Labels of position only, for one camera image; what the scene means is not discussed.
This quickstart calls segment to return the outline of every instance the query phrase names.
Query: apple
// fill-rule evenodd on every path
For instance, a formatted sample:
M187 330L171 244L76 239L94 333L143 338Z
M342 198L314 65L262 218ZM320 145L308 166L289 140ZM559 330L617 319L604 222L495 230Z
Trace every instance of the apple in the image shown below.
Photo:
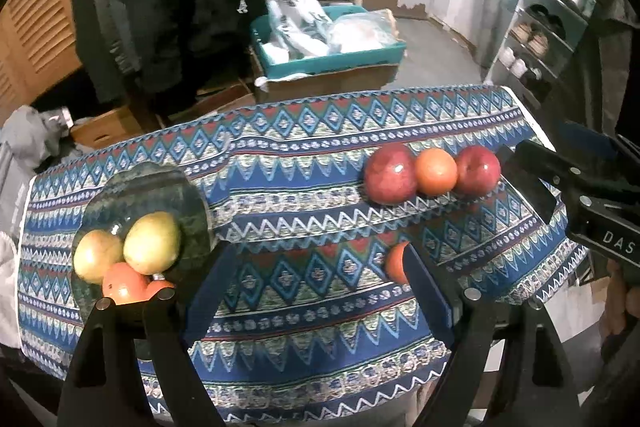
M364 189L375 203L402 203L417 187L414 154L401 143L383 145L365 165Z
M178 258L180 228L168 212L153 212L137 220L124 240L124 260L138 273L167 270Z
M472 145L466 147L456 158L458 183L455 191L478 198L494 190L500 181L500 162L486 147Z
M122 261L122 241L106 230L92 230L78 243L74 270L83 281L101 284L111 265Z

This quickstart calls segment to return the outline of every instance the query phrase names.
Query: red apple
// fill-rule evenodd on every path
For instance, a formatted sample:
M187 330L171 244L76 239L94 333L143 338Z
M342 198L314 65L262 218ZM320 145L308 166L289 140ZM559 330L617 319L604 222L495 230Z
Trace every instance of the red apple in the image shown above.
M364 168L364 189L372 201L398 204L415 196L414 154L401 143L388 143L375 151Z
M466 147L456 158L458 183L456 192L474 198L494 190L500 181L500 162L486 147Z

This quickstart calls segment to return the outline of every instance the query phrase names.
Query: table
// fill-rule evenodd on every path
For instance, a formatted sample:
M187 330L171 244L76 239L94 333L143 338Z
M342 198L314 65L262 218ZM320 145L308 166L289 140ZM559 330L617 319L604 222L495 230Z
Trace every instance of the table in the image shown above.
M223 418L328 419L383 403L435 378L448 355L411 288L386 278L389 247L412 241L462 287L510 303L546 301L586 249L565 237L562 204L546 225L505 179L476 201L371 206L366 158L391 141L456 154L524 139L548 144L508 89L415 88L240 108L49 169L32 182L19 245L22 350L64 378L82 330L69 285L82 212L116 172L151 161L179 167L216 237L252 253L190 348ZM164 412L152 364L140 369Z

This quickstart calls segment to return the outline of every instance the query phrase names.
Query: orange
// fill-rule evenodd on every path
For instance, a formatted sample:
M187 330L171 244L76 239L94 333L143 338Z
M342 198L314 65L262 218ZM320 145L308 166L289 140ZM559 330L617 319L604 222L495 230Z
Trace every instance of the orange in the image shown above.
M112 264L102 279L102 295L116 304L129 304L146 300L148 281L127 263Z
M402 254L404 253L404 247L409 244L409 241L402 241L389 250L386 254L385 272L393 282L398 284L409 284L409 279L404 274L404 267L402 267Z
M149 300L162 288L175 288L175 284L165 280L151 281L149 286L146 287L146 300Z
M446 194L458 181L458 166L443 149L425 149L415 160L418 190L427 196Z

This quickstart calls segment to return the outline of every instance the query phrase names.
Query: dark green plate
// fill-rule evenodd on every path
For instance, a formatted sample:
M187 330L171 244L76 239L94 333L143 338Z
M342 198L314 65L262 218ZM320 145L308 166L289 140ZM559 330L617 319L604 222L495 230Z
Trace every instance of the dark green plate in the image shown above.
M124 241L140 217L161 210L173 214L180 226L178 261L164 272L168 281L179 285L190 270L205 264L211 248L205 202L197 188L176 168L145 162L114 175L87 204L71 252L75 254L84 234L95 229L115 230ZM86 283L73 272L71 291L82 322L86 323L95 301L102 297L102 289L100 285Z

